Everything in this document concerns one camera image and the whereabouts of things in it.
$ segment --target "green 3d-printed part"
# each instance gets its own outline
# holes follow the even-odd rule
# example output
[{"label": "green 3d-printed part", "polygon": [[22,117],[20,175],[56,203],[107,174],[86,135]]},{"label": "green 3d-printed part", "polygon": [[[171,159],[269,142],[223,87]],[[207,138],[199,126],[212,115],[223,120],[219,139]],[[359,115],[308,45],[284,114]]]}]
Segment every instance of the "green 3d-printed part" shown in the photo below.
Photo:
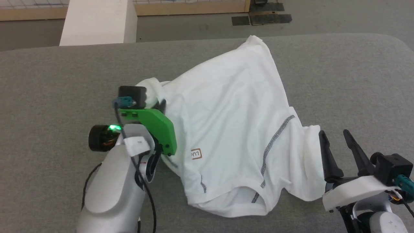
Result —
[{"label": "green 3d-printed part", "polygon": [[162,145],[163,154],[174,155],[177,141],[174,125],[157,109],[119,109],[126,120],[139,121]]}]

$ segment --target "gray fabric surface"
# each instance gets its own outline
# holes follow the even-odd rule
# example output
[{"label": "gray fabric surface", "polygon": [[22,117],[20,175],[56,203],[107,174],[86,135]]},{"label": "gray fabric surface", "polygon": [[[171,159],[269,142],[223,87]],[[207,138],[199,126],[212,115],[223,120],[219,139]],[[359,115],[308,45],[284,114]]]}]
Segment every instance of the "gray fabric surface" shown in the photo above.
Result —
[{"label": "gray fabric surface", "polygon": [[[345,175],[355,175],[342,136],[349,129],[367,154],[414,161],[414,52],[375,34],[263,38],[303,125],[319,124]],[[74,232],[82,188],[105,153],[88,149],[94,124],[115,122],[120,85],[172,80],[235,49],[244,39],[50,47],[0,53],[2,232]],[[153,193],[158,232],[346,232],[321,199],[282,193],[267,216],[228,219],[186,204],[180,180],[161,162]],[[393,206],[409,232],[414,220]],[[142,232],[152,228],[146,201]]]}]

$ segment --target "white t-shirt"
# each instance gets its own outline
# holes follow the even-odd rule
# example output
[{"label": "white t-shirt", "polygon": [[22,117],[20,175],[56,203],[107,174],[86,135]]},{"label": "white t-shirt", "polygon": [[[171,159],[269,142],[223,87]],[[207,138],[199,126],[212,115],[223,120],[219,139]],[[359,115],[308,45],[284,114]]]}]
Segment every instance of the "white t-shirt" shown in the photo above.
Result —
[{"label": "white t-shirt", "polygon": [[162,159],[189,205],[225,217],[266,215],[283,188],[305,201],[324,193],[320,127],[302,126],[261,39],[250,36],[171,82],[138,85],[150,101],[167,100],[178,149]]}]

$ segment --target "wooden frame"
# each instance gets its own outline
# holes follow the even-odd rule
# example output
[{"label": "wooden frame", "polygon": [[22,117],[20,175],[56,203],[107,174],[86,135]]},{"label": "wooden frame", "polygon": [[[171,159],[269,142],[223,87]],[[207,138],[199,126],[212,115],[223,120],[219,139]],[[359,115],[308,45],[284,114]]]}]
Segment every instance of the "wooden frame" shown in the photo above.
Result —
[{"label": "wooden frame", "polygon": [[[134,6],[138,16],[238,13],[249,11],[250,0],[169,4],[137,4]],[[0,9],[0,21],[64,19],[66,18],[66,12],[66,7],[10,10]]]}]

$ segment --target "black cable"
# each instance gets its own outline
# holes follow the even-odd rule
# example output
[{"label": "black cable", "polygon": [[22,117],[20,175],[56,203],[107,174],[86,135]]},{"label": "black cable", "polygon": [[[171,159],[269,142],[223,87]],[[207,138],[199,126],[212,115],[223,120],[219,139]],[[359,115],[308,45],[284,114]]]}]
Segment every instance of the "black cable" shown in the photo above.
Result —
[{"label": "black cable", "polygon": [[152,227],[152,233],[155,233],[155,231],[156,231],[156,212],[155,212],[155,204],[154,204],[154,200],[152,199],[152,195],[151,195],[151,192],[149,191],[148,185],[147,185],[147,183],[145,182],[144,178],[142,177],[142,174],[141,174],[141,172],[138,170],[138,168],[137,168],[137,171],[138,171],[138,176],[140,176],[140,179],[142,180],[142,183],[144,184],[145,191],[146,191],[146,192],[147,192],[147,194],[148,194],[149,202],[151,203],[152,215],[153,215],[153,217],[154,217],[154,225],[153,225],[153,227]]},{"label": "black cable", "polygon": [[410,212],[410,214],[414,217],[414,212],[413,210],[408,206],[407,202],[404,199],[401,199],[402,203],[405,205],[405,207],[407,207],[408,212]]},{"label": "black cable", "polygon": [[82,207],[81,210],[83,209],[83,207],[85,206],[85,196],[86,196],[86,186],[88,185],[88,181],[91,178],[92,174],[102,165],[102,163],[99,163],[92,171],[91,173],[89,173],[88,178],[86,178],[85,180],[85,185],[83,186],[83,196],[82,196]]},{"label": "black cable", "polygon": [[118,108],[119,108],[119,104],[117,102],[113,103],[113,108],[115,109],[115,117],[116,117],[116,121],[118,122],[119,126],[121,127],[121,134],[123,139],[127,138],[125,135],[125,131],[124,131],[124,125],[122,125],[122,121],[121,121],[121,117],[119,116],[119,112],[118,112]]},{"label": "black cable", "polygon": [[141,233],[141,220],[138,221],[138,230],[137,233]]},{"label": "black cable", "polygon": [[[123,137],[123,139],[125,139],[127,137],[126,137],[126,134],[124,132],[124,126],[122,125],[121,117],[119,116],[119,112],[118,112],[119,104],[117,102],[114,102],[113,108],[115,109],[115,117],[116,117],[116,120],[117,120],[119,126],[121,127],[122,137]],[[151,202],[152,215],[154,217],[154,226],[152,228],[152,232],[155,233],[155,231],[156,231],[156,213],[155,213],[154,200],[152,199],[152,195],[151,195],[151,192],[149,191],[149,188],[148,188],[147,183],[145,182],[144,178],[142,177],[142,174],[140,172],[140,168],[138,167],[138,165],[135,162],[135,160],[134,160],[133,157],[131,157],[131,161],[132,161],[132,164],[134,165],[136,171],[138,172],[138,176],[140,177],[140,179],[142,180],[142,183],[144,184],[144,189],[145,189],[144,192],[147,192],[149,201]]]}]

